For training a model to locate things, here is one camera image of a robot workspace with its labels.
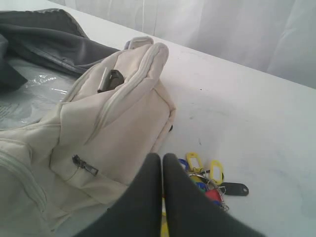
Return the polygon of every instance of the red key tag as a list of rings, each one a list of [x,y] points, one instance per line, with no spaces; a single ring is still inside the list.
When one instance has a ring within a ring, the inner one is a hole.
[[[219,192],[216,189],[212,189],[212,190],[208,190],[205,192],[205,195],[211,199],[211,201],[219,201],[221,202],[221,195],[219,194]]]

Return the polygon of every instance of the key ring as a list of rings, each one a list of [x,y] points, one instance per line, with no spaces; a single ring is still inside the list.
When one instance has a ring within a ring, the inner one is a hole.
[[[194,174],[189,174],[189,177],[191,176],[196,176],[198,178],[200,178],[204,183],[206,183],[207,187],[209,190],[212,190],[212,189],[216,189],[216,191],[218,192],[219,194],[219,197],[221,199],[221,205],[220,207],[224,210],[224,211],[228,211],[229,210],[229,207],[226,205],[226,203],[224,202],[224,199],[223,199],[223,193],[222,191],[220,190],[220,187],[217,186],[217,184],[211,180],[211,179],[208,179],[206,178],[205,176],[201,175],[201,174],[198,174],[198,173],[194,173]]]

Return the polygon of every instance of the canvas bag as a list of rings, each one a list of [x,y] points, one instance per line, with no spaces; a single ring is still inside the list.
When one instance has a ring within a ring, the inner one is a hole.
[[[90,68],[38,123],[0,132],[0,235],[49,236],[72,212],[115,201],[168,134],[175,106],[162,43],[131,40]],[[124,83],[98,93],[105,69]]]

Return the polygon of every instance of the black key fob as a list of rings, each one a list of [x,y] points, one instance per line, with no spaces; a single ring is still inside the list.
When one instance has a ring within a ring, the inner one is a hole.
[[[249,194],[249,189],[245,184],[224,182],[220,186],[221,191],[226,195],[247,196]]]

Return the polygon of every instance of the white backdrop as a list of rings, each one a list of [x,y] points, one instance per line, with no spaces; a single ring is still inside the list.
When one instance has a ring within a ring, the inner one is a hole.
[[[52,0],[316,88],[316,0]]]

